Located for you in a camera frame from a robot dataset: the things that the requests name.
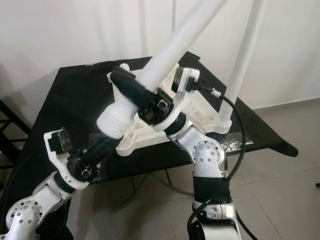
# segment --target black table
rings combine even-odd
[[[226,86],[206,69],[199,59],[198,56],[187,52],[179,64],[181,67],[199,69],[200,81],[224,93]],[[121,63],[127,63],[131,70],[142,69],[149,60],[150,57],[144,57],[59,69],[16,164],[15,178],[11,188],[6,188],[3,194],[8,196],[8,201],[6,209],[1,210],[2,224],[6,216],[3,213],[8,211],[8,206],[31,195],[33,189],[55,171],[46,151],[39,151],[45,148],[44,133],[65,127],[70,132],[72,145],[75,148],[87,146],[90,135],[100,132],[96,126],[97,118],[114,101],[112,86],[106,83],[106,74]],[[219,111],[220,99],[208,92],[201,92],[201,94],[216,111]],[[235,106],[241,114],[247,136],[253,142],[247,145],[247,152],[270,148],[287,156],[298,155],[298,150],[294,146],[283,140],[239,98]],[[231,120],[233,124],[228,134],[209,133],[208,136],[223,142],[230,135],[240,133],[240,126],[234,114]],[[114,154],[102,163],[100,179],[114,180],[190,163],[188,155],[171,142],[137,149],[127,157],[120,157],[114,151]],[[68,209],[66,205],[45,219],[39,229],[44,239],[51,239],[61,229],[61,235],[57,239],[72,239],[68,229],[62,228],[65,225],[64,220]]]

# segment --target white wall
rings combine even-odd
[[[196,0],[179,0],[179,19]],[[228,83],[252,0],[228,0],[191,47]],[[33,124],[59,67],[154,54],[172,0],[2,0],[0,97]],[[320,97],[320,1],[269,0],[241,97],[252,108]]]

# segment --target tiled floor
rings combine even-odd
[[[269,149],[246,154],[231,182],[243,221],[259,240],[320,239],[320,100],[257,110],[284,139],[299,149],[296,158]],[[237,156],[229,159],[234,164]],[[175,187],[192,191],[191,165],[169,169]],[[166,179],[164,171],[156,173]],[[136,176],[138,184],[142,176]],[[101,183],[72,199],[68,227],[75,240],[186,240],[192,198],[175,193],[151,175],[121,211],[132,193],[131,178]],[[242,239],[250,239],[241,230]]]

